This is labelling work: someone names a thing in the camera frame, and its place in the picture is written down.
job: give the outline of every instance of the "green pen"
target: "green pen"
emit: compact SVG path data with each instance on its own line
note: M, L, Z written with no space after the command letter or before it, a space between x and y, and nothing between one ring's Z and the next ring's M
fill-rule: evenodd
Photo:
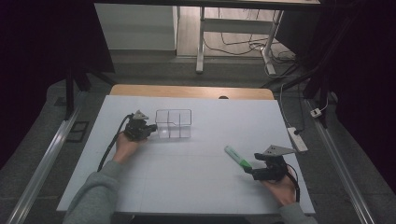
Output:
M228 153L242 168L251 168L251 165L245 161L232 147L227 146L224 148L225 152Z

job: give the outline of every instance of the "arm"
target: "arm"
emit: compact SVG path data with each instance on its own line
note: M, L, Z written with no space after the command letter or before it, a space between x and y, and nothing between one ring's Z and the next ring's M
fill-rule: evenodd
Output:
M279 213L289 224L318 224L313 217L307 217L300 204L295 200L295 188L291 180L285 176L278 182L262 181L280 205Z
M64 223L110 223L116 208L122 165L143 143L130 142L123 133L117 139L117 152L100 172L92 173L67 209Z

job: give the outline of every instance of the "black cable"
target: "black cable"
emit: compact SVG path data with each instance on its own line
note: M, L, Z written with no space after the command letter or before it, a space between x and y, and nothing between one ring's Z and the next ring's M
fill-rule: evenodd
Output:
M296 189L296 202L299 203L299 202L300 202L300 186L298 185L298 175L297 175L297 172L296 172L296 170L294 169L294 167L292 167L292 166L289 165L289 164L288 164L288 166L289 166L291 169L293 169L294 173L296 174L296 177L295 177L295 178L294 178L294 176L293 176L291 173L289 173L289 172L286 173L286 176L287 176L288 178L290 178L291 182L293 182L293 184L294 184L294 188Z
M303 106L301 105L301 97L300 97L300 84L301 84L301 83L299 83L299 84L297 85L297 93L298 93L298 101L299 101L300 111L301 111L301 118L302 118L302 120L303 120L303 128L302 128L301 130L296 130L296 131L298 131L297 133L300 133L300 132L302 132L303 130L305 130L305 119L304 119Z
M99 167L98 167L98 171L97 171L97 172L99 172L99 171L102 170L103 164L105 163L105 160L106 160L106 158L107 158L108 153L110 152L111 148L113 148L114 144L115 144L116 141L117 141L117 138L119 137L121 128L122 128L122 126L123 126L123 123L124 123L125 120L127 120L129 117L131 117L131 115L125 116L125 118L122 120L122 123L121 123L119 129L117 130L117 133L114 135L113 140L111 141L110 145L108 145L108 147L107 147L107 149L106 149L105 155L103 155L102 160L101 160L100 163L99 163Z
M265 48L266 44L260 43L260 42L252 42L254 40L251 40L248 42L248 47L250 49L256 49L256 48Z
M247 54L247 53L249 53L249 52L251 52L251 51L254 50L254 49L250 49L250 50L248 50L248 51L246 51L246 52L242 52L242 53L232 53L232 52L229 52L229 51L226 51L226 50L223 50L223 49L213 49L213 48L210 48L210 47L206 44L205 39L204 39L204 44L205 44L205 46L207 46L209 49L216 50L216 51L221 51L221 52L228 53L228 54L232 54L232 55Z
M246 10L248 10L248 13L247 13L247 18L246 18L245 20L247 20L247 19L250 18L250 16L251 16L251 11L253 11L253 9L247 9L247 8L245 8L244 11L246 11Z
M276 14L276 10L274 10L274 14L273 14L273 22L275 22L275 14Z
M286 71L284 71L281 75L279 75L279 76L268 76L268 77L272 77L272 78L281 78L281 77L289 77L289 76L291 76L291 74L295 71L295 70L297 70L298 68L300 67L300 65L298 64L298 63L294 63L294 64L292 64L291 66L289 66L288 67L288 69L286 69ZM260 89L263 89L263 88L266 88L266 86L269 84L269 83L271 83L272 81L269 81L269 82L267 82L267 83L265 83L264 85L262 85L261 87L260 87Z
M260 14L260 10L257 11L256 20L259 18L259 14ZM251 15L251 9L249 10L249 16L246 18L246 20L250 18L250 15ZM219 7L218 7L218 17L219 17L219 19L222 18L221 11L220 11L220 8L219 8ZM267 40L267 39L268 39L268 38L262 38L262 39L255 39L255 40L252 40L251 38L253 37L253 35L250 35L250 38L249 38L249 40L247 40L247 41L226 43L226 42L224 41L223 33L220 33L220 34L221 34L221 40L222 40L222 42L223 42L224 45L237 45L237 44L246 44L246 43L249 43L249 47L250 47L251 49L252 49L251 44L260 44L260 45L264 45L264 46L265 46L265 44L263 44L263 43L250 43L250 42L252 42L252 41L261 41L261 40Z
M279 57L279 55L281 54L281 53L285 53L285 52L291 52L291 50L284 50L284 51L280 51L278 54L277 54L277 57L274 55L274 53L273 53L273 51L270 49L270 51L271 51L271 55L272 55L272 59L276 62L276 63L296 63L296 60L295 59L281 59L280 57Z

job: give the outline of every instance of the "white tabletop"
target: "white tabletop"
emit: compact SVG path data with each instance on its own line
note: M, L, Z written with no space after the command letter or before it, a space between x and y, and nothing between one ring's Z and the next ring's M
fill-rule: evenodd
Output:
M140 109L153 124L158 109L190 109L191 138L160 139L153 133L125 165L116 211L134 214L276 214L270 192L224 152L232 146L254 168L254 153L270 145L291 147L275 100L107 96L64 192L68 205L100 160L122 119ZM107 159L114 155L113 148ZM301 207L315 213L294 154L284 156L299 174Z

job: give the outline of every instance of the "transparent container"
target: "transparent container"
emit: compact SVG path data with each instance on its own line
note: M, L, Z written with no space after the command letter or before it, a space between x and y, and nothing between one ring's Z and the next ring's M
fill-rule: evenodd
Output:
M189 109L157 110L155 122L160 138L191 137L191 110Z

